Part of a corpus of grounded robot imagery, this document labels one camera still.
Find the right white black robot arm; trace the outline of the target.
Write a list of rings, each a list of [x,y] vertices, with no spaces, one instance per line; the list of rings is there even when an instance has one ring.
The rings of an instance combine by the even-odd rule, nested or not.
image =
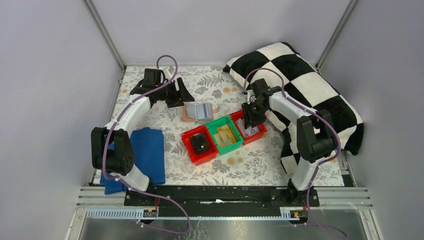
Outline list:
[[[297,170],[289,187],[305,191],[312,187],[319,166],[341,153],[341,141],[333,128],[327,110],[317,111],[293,99],[281,87],[269,87],[264,79],[251,85],[254,101],[242,104],[244,127],[253,128],[266,120],[266,112],[274,110],[296,127],[296,147],[300,155]]]

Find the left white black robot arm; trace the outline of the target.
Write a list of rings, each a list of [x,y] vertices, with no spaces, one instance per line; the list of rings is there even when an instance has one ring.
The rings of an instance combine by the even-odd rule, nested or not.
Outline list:
[[[145,192],[150,178],[135,165],[135,153],[130,141],[139,120],[159,101],[168,108],[181,107],[195,99],[181,77],[167,69],[147,68],[144,76],[130,91],[125,107],[104,127],[94,127],[90,133],[91,162],[107,180],[120,181],[130,190]]]

